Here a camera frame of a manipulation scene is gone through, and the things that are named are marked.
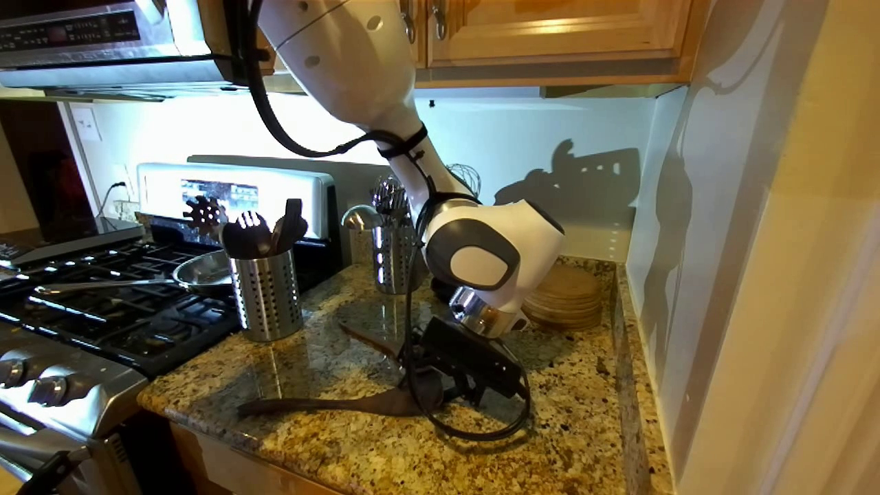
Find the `stove knob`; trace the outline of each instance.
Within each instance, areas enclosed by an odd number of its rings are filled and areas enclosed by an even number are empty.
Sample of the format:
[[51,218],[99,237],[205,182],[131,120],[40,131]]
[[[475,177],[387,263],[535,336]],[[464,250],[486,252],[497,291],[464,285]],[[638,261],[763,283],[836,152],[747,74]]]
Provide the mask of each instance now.
[[46,406],[65,404],[68,401],[68,387],[70,387],[68,376],[40,376],[40,380],[32,383],[32,390],[31,390],[28,401],[37,401],[37,404],[46,404]]
[[28,383],[28,361],[0,361],[0,384],[20,387]]

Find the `backsplash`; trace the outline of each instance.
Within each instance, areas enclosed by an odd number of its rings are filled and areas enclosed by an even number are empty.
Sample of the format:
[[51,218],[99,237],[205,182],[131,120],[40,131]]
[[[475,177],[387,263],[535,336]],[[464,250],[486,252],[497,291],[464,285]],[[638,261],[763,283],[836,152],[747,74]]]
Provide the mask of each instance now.
[[[483,204],[530,199],[565,228],[565,257],[626,259],[653,100],[545,100],[523,89],[420,92],[416,103],[439,158],[477,173]],[[354,126],[337,125],[306,97],[273,97],[273,105],[289,136],[310,149],[330,149],[358,136]],[[76,136],[68,126],[79,142],[79,163],[87,166],[94,204],[112,182],[134,186],[136,163],[186,163],[196,155],[297,159],[268,137],[246,97],[160,105],[73,103],[64,105],[64,114],[94,115],[95,136]],[[370,142],[337,163],[384,166]],[[130,199],[136,193],[114,193],[110,204]]]

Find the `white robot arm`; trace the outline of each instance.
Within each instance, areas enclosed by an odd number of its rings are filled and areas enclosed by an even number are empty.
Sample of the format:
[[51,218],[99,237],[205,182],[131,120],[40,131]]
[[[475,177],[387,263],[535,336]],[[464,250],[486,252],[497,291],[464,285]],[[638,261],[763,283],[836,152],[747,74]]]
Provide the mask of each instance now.
[[457,318],[486,339],[524,325],[523,296],[546,276],[560,228],[527,200],[482,207],[446,171],[411,105],[398,0],[264,0],[257,26],[300,86],[337,120],[383,129],[422,259],[458,285]]

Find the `black cable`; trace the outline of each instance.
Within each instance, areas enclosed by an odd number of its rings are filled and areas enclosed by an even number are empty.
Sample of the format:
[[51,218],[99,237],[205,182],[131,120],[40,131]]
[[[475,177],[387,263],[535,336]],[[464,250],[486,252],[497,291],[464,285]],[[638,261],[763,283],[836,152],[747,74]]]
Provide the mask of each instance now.
[[268,103],[268,94],[266,94],[266,86],[264,86],[264,76],[257,71],[257,59],[255,59],[255,32],[257,32],[257,10],[260,10],[260,0],[253,0],[249,6],[249,15],[241,15],[235,10],[233,16],[241,19],[241,30],[246,32],[244,35],[244,49],[240,53],[241,54],[241,67],[244,67],[244,74],[246,74],[246,92],[249,92],[249,100],[253,100],[253,108],[255,114],[260,115],[264,126],[268,129],[268,136],[285,145],[289,152],[300,155],[300,158],[333,158],[333,155],[347,155],[348,149],[366,142],[366,141],[377,141],[377,142],[384,142],[387,149],[407,149],[407,141],[402,141],[398,136],[394,131],[384,131],[384,129],[370,129],[370,131],[362,131],[359,137],[354,141],[347,141],[330,152],[314,152],[314,149],[306,149],[300,145],[295,137],[285,136],[282,125],[277,120],[274,109],[273,109],[273,103]]
[[337,142],[336,149],[330,152],[314,152],[314,149],[306,149],[300,145],[295,137],[285,136],[282,125],[277,120],[274,109],[273,109],[273,103],[268,103],[268,94],[264,89],[264,79],[260,79],[260,70],[257,70],[257,59],[255,59],[255,32],[257,32],[257,10],[260,10],[260,0],[253,0],[249,4],[249,10],[244,4],[231,4],[231,16],[233,19],[241,19],[240,26],[240,32],[244,32],[244,49],[240,53],[241,59],[241,67],[244,67],[244,76],[246,76],[246,92],[249,92],[249,100],[264,120],[264,126],[268,129],[268,136],[285,145],[289,152],[300,155],[300,158],[333,158],[333,155],[347,155],[348,149],[366,142],[366,141],[377,141],[384,145],[384,152],[380,152],[384,159],[389,158],[407,158],[410,166],[420,173],[420,180],[425,182],[425,189],[429,189],[429,208],[422,207],[422,213],[417,214],[417,222],[416,222],[416,250],[411,250],[411,261],[410,261],[410,277],[407,277],[407,299],[403,299],[403,325],[407,325],[407,334],[403,334],[403,346],[402,346],[402,367],[403,367],[403,375],[407,375],[407,387],[410,394],[416,395],[417,406],[422,409],[422,416],[446,435],[454,435],[454,437],[464,437],[464,441],[499,441],[499,437],[508,437],[513,433],[520,433],[527,419],[530,419],[530,394],[527,394],[527,383],[524,383],[524,406],[523,412],[517,416],[513,424],[497,430],[497,433],[461,433],[461,430],[454,430],[449,424],[443,424],[425,404],[420,404],[420,395],[416,390],[416,362],[410,361],[410,349],[416,345],[416,325],[411,325],[411,291],[416,291],[416,277],[417,277],[417,252],[420,252],[420,235],[422,235],[422,226],[429,222],[429,218],[439,208],[439,204],[446,204],[449,199],[471,199],[475,200],[473,195],[461,195],[461,193],[446,193],[446,195],[436,195],[436,186],[433,186],[433,180],[417,166],[420,155],[411,155],[411,149],[425,137],[425,129],[417,129],[411,137],[398,137],[394,131],[384,131],[384,129],[370,129],[370,131],[362,131],[359,137],[354,141],[347,141],[347,142]]

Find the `kitchen counter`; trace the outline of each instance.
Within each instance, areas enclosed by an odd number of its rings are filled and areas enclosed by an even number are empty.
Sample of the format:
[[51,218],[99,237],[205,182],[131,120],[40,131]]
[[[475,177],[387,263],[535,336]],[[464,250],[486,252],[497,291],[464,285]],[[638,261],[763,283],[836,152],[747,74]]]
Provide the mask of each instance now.
[[[420,416],[374,412],[235,419],[235,406],[257,395],[354,398],[398,383],[395,362],[341,329],[344,321],[402,342],[403,296],[377,295],[358,263],[303,296],[300,334],[273,346],[227,336],[154,380],[139,404],[337,493],[670,493],[623,270],[564,261],[601,281],[605,306],[598,325],[527,327],[506,342],[527,372],[530,435],[466,442],[436,435]],[[431,310],[443,309],[420,288],[411,314],[425,321]]]

